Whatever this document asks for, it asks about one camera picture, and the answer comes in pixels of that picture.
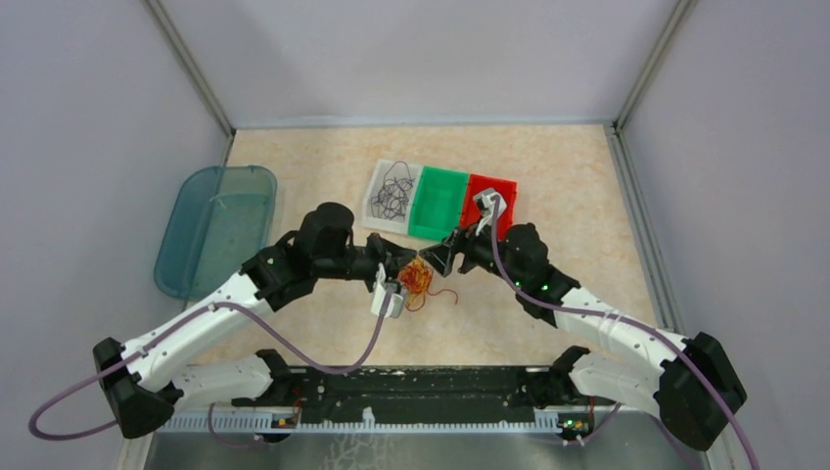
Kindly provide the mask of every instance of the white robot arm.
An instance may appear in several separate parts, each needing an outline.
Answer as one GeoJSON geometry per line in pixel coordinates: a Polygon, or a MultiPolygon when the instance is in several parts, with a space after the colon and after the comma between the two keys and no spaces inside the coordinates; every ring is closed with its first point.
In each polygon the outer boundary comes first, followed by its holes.
{"type": "Polygon", "coordinates": [[[324,203],[306,215],[300,230],[261,250],[216,291],[164,325],[123,343],[112,338],[99,343],[93,349],[98,370],[137,356],[100,381],[121,433],[128,439],[143,436],[190,407],[284,394],[277,389],[290,372],[274,351],[236,362],[188,364],[250,320],[310,294],[317,279],[363,281],[373,292],[371,311],[398,317],[407,292],[395,277],[416,253],[377,233],[365,247],[355,247],[352,224],[349,209],[324,203]]]}
{"type": "Polygon", "coordinates": [[[690,447],[708,449],[728,420],[677,352],[691,359],[734,413],[747,396],[720,343],[705,333],[690,339],[652,328],[597,299],[550,264],[532,223],[513,225],[503,241],[493,240],[495,212],[501,214],[504,206],[496,201],[503,198],[489,189],[475,200],[480,220],[456,227],[440,244],[422,250],[421,257],[448,276],[455,256],[464,255],[458,272],[478,267],[504,277],[515,286],[525,312],[614,356],[568,349],[551,366],[561,397],[603,397],[634,406],[661,419],[690,447]]]}

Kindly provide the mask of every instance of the beige countertop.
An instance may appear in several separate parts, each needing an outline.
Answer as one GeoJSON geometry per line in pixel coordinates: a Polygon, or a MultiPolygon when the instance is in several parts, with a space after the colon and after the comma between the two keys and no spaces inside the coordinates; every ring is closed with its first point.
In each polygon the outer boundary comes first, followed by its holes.
{"type": "MultiPolygon", "coordinates": [[[[518,183],[514,223],[533,222],[550,261],[611,305],[641,320],[655,315],[611,154],[600,125],[358,127],[240,131],[228,165],[263,165],[277,178],[271,242],[300,227],[322,202],[336,201],[356,215],[355,244],[369,230],[359,223],[363,193],[377,159],[475,172],[518,183]]],[[[419,249],[428,240],[383,232],[419,249]]],[[[436,276],[417,312],[385,321],[367,364],[549,364],[585,342],[534,320],[503,281],[474,270],[436,276]]],[[[377,317],[362,283],[320,281],[311,296],[266,318],[303,352],[328,364],[351,364],[363,352],[377,317]]],[[[249,325],[207,352],[200,362],[239,358],[274,348],[300,361],[249,325]]]]}

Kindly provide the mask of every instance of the tangled orange wire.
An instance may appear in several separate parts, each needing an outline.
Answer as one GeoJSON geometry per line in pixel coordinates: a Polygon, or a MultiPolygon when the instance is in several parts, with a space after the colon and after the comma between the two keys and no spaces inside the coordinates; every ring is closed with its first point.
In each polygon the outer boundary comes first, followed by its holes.
{"type": "Polygon", "coordinates": [[[409,298],[406,299],[406,309],[409,311],[420,310],[427,303],[428,295],[437,296],[442,292],[451,292],[455,296],[455,303],[458,305],[458,293],[452,289],[441,289],[434,294],[430,292],[430,283],[433,282],[433,270],[420,257],[404,266],[397,274],[397,280],[409,291],[409,298]]]}

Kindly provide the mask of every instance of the cable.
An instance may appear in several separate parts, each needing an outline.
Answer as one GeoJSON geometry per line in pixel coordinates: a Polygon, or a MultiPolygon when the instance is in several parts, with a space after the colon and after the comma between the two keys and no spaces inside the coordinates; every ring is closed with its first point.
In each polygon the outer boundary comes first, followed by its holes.
{"type": "Polygon", "coordinates": [[[231,443],[230,441],[226,440],[225,438],[219,436],[219,433],[216,432],[216,429],[213,428],[213,408],[216,406],[216,403],[211,403],[210,406],[207,407],[207,430],[210,432],[211,436],[214,436],[223,447],[233,448],[235,450],[250,450],[252,448],[260,448],[265,446],[265,442],[261,441],[259,437],[254,435],[254,441],[252,443],[244,443],[244,444],[236,444],[231,443]]]}
{"type": "Polygon", "coordinates": [[[372,215],[376,218],[393,220],[397,217],[406,217],[406,207],[409,205],[409,194],[415,185],[415,178],[406,162],[397,161],[390,166],[383,176],[383,184],[378,194],[372,198],[372,215]],[[387,178],[395,165],[403,164],[406,167],[406,178],[393,176],[387,178]]]}
{"type": "MultiPolygon", "coordinates": [[[[608,423],[610,423],[611,420],[614,419],[615,416],[617,416],[617,412],[620,411],[620,408],[622,406],[623,405],[621,403],[616,403],[614,405],[614,408],[612,408],[611,411],[608,414],[606,414],[604,418],[602,418],[602,421],[600,421],[599,426],[597,426],[596,429],[592,430],[591,434],[585,436],[584,439],[581,439],[581,440],[576,439],[576,440],[571,440],[571,441],[562,439],[562,440],[560,440],[562,446],[564,446],[564,447],[587,446],[587,444],[590,443],[591,441],[593,441],[594,437],[599,435],[599,433],[603,429],[605,429],[606,426],[608,426],[608,423]]],[[[535,438],[533,436],[526,436],[526,438],[530,439],[531,441],[539,441],[541,443],[551,444],[551,441],[548,440],[548,439],[535,438]]]]}
{"type": "MultiPolygon", "coordinates": [[[[386,312],[387,311],[387,308],[389,307],[391,299],[392,299],[392,294],[389,291],[387,291],[386,294],[384,295],[384,300],[381,303],[381,312],[386,312]]],[[[300,359],[302,359],[306,363],[308,363],[308,365],[310,365],[311,367],[313,367],[313,368],[315,368],[315,369],[317,369],[321,372],[327,373],[327,374],[347,374],[349,372],[357,370],[361,365],[363,365],[363,362],[366,361],[366,359],[369,357],[369,354],[372,352],[372,350],[375,349],[375,344],[378,342],[378,336],[381,333],[381,326],[384,323],[384,316],[383,315],[378,315],[378,321],[375,324],[375,331],[372,333],[372,339],[369,340],[369,345],[366,347],[366,351],[363,352],[363,355],[357,360],[356,363],[354,363],[350,366],[346,366],[346,367],[327,367],[327,366],[324,366],[324,365],[316,362],[315,360],[311,359],[310,357],[308,357],[307,355],[302,353],[300,350],[297,349],[297,347],[295,347],[294,345],[291,344],[291,342],[289,342],[288,340],[283,338],[282,335],[277,333],[273,328],[271,328],[267,323],[265,323],[264,320],[259,318],[259,316],[256,315],[256,313],[250,311],[247,307],[239,305],[239,304],[235,304],[235,303],[232,303],[232,302],[216,302],[216,303],[213,303],[213,304],[208,304],[208,305],[202,306],[200,308],[197,308],[197,309],[191,311],[190,313],[188,313],[187,315],[183,316],[177,322],[173,323],[173,325],[171,327],[169,327],[166,330],[162,331],[161,333],[159,333],[156,336],[156,338],[150,340],[150,342],[148,342],[146,345],[144,345],[144,348],[143,348],[144,352],[152,350],[153,348],[158,346],[159,343],[161,343],[166,338],[168,338],[170,335],[172,335],[173,333],[178,331],[181,327],[183,327],[187,323],[191,322],[194,318],[196,318],[197,316],[199,316],[199,315],[201,315],[201,314],[203,314],[207,311],[210,311],[210,309],[212,307],[219,307],[219,308],[226,307],[226,308],[230,308],[231,310],[233,310],[233,309],[238,310],[244,316],[246,316],[247,318],[252,320],[254,323],[259,325],[262,329],[264,329],[268,334],[270,334],[272,337],[274,337],[277,341],[282,343],[282,345],[285,346],[289,351],[291,351],[297,357],[299,357],[300,359]]],[[[89,378],[86,378],[84,380],[81,380],[80,382],[72,385],[71,387],[67,388],[66,390],[58,393],[54,397],[46,400],[45,403],[38,406],[37,409],[35,409],[34,412],[31,414],[31,417],[28,420],[28,432],[32,436],[34,436],[35,438],[42,439],[44,441],[72,441],[72,440],[75,440],[75,439],[86,438],[86,437],[92,436],[94,434],[98,434],[98,433],[100,433],[104,430],[112,428],[116,424],[115,421],[110,421],[109,423],[102,424],[100,426],[96,426],[94,428],[87,429],[85,431],[79,431],[79,432],[76,432],[76,433],[51,434],[51,433],[46,433],[46,432],[41,431],[37,427],[37,421],[40,419],[40,416],[42,416],[43,413],[46,412],[52,406],[54,406],[54,405],[58,404],[59,402],[65,400],[67,397],[69,397],[71,395],[74,395],[79,390],[81,390],[83,388],[86,388],[86,387],[98,382],[99,380],[101,380],[105,377],[110,376],[111,374],[113,374],[114,372],[119,370],[121,367],[125,367],[126,365],[130,364],[131,362],[133,362],[136,359],[138,359],[139,357],[141,357],[141,354],[142,353],[140,351],[139,352],[134,352],[130,356],[122,359],[121,361],[119,361],[119,362],[117,362],[113,365],[111,365],[110,367],[107,367],[106,369],[102,370],[101,372],[99,372],[99,373],[97,373],[97,374],[95,374],[95,375],[93,375],[89,378]]]]}
{"type": "MultiPolygon", "coordinates": [[[[499,204],[501,204],[501,198],[498,197],[498,196],[495,196],[493,198],[493,213],[498,213],[499,204]]],[[[514,292],[516,292],[516,295],[518,295],[519,297],[525,299],[526,301],[528,301],[531,304],[534,304],[536,306],[549,308],[549,309],[555,310],[555,311],[561,311],[563,313],[573,313],[573,314],[588,315],[588,316],[601,316],[601,317],[606,317],[606,318],[611,319],[611,320],[621,321],[622,323],[625,323],[627,325],[631,325],[634,328],[638,328],[642,331],[645,331],[646,333],[648,333],[652,337],[656,338],[658,341],[663,343],[667,348],[669,348],[672,353],[677,354],[677,357],[679,357],[680,360],[683,362],[683,364],[685,364],[686,367],[688,367],[688,369],[698,379],[698,381],[701,383],[701,385],[703,385],[704,389],[706,389],[706,391],[709,392],[709,394],[712,396],[712,399],[715,400],[715,403],[717,403],[717,406],[720,408],[720,410],[726,416],[726,419],[729,420],[729,423],[732,425],[732,428],[734,428],[735,434],[738,436],[738,440],[741,442],[741,446],[743,446],[744,451],[747,453],[747,457],[749,458],[749,461],[750,461],[750,467],[753,470],[759,470],[761,468],[760,464],[758,462],[758,456],[755,454],[755,451],[753,450],[752,445],[750,444],[749,437],[744,432],[744,428],[742,428],[741,424],[738,423],[738,419],[735,417],[735,414],[732,413],[731,409],[729,409],[729,406],[726,404],[726,402],[723,400],[723,398],[720,396],[720,394],[717,392],[717,390],[715,390],[715,387],[712,385],[712,383],[709,381],[709,379],[706,378],[706,375],[704,375],[704,373],[698,368],[698,366],[695,365],[694,362],[692,362],[692,359],[690,359],[685,353],[683,353],[683,351],[681,351],[680,348],[678,348],[674,343],[672,343],[669,340],[669,338],[667,338],[657,328],[654,328],[652,326],[649,326],[649,325],[640,323],[638,321],[632,320],[632,319],[630,319],[630,318],[628,318],[627,316],[624,316],[624,315],[617,315],[616,313],[603,313],[603,312],[600,312],[600,311],[588,310],[588,309],[585,309],[585,308],[573,308],[573,307],[569,307],[569,306],[560,306],[560,305],[548,304],[548,303],[542,302],[538,299],[534,299],[533,297],[531,297],[530,295],[528,295],[527,293],[522,291],[515,284],[513,284],[513,281],[510,280],[510,276],[507,274],[507,271],[504,268],[504,264],[501,262],[501,256],[498,253],[498,239],[496,238],[496,234],[498,233],[496,231],[497,230],[497,227],[496,227],[497,223],[498,223],[498,220],[494,219],[492,221],[492,224],[491,224],[491,227],[490,227],[490,238],[491,238],[490,243],[491,243],[491,248],[492,248],[492,252],[493,252],[493,260],[495,261],[495,265],[496,265],[496,268],[498,269],[499,274],[501,274],[501,277],[507,282],[507,285],[510,286],[510,288],[513,289],[514,292]]]]}
{"type": "Polygon", "coordinates": [[[588,427],[594,429],[594,397],[588,397],[588,427]]]}
{"type": "Polygon", "coordinates": [[[296,387],[292,390],[294,394],[297,396],[297,399],[294,400],[294,404],[291,405],[291,420],[294,422],[294,425],[297,426],[297,423],[300,422],[300,412],[302,411],[302,389],[300,387],[296,387]]]}
{"type": "Polygon", "coordinates": [[[427,304],[427,296],[449,292],[455,296],[455,304],[458,305],[458,293],[452,289],[441,289],[436,293],[430,292],[430,284],[433,282],[433,269],[430,268],[421,257],[416,257],[397,274],[397,280],[409,291],[410,296],[406,299],[406,309],[418,311],[427,304]]]}
{"type": "Polygon", "coordinates": [[[660,420],[655,418],[654,416],[649,415],[649,417],[652,421],[654,421],[654,424],[657,425],[657,429],[660,430],[661,434],[663,434],[663,437],[665,437],[666,440],[669,441],[669,444],[671,445],[671,448],[674,449],[674,452],[677,453],[677,455],[679,455],[684,462],[686,462],[686,465],[692,470],[700,470],[700,465],[698,465],[698,462],[696,462],[686,452],[686,450],[684,450],[683,447],[681,447],[680,444],[678,444],[677,441],[674,440],[674,436],[672,436],[669,430],[666,429],[666,426],[664,426],[663,423],[661,423],[660,420]]]}

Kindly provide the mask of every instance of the gray wall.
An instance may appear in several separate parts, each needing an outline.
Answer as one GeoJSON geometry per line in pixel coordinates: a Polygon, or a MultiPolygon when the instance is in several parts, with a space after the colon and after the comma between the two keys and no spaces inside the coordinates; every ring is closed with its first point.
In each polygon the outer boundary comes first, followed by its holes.
{"type": "Polygon", "coordinates": [[[827,468],[830,3],[703,0],[626,132],[691,332],[763,468],[827,468]]]}
{"type": "Polygon", "coordinates": [[[164,0],[238,127],[611,119],[675,0],[164,0]]]}
{"type": "MultiPolygon", "coordinates": [[[[179,185],[224,137],[136,0],[4,2],[0,14],[0,466],[113,468],[120,434],[43,443],[26,421],[94,373],[92,346],[180,303],[153,284],[179,185]]],[[[112,419],[90,388],[43,419],[112,419]]]]}

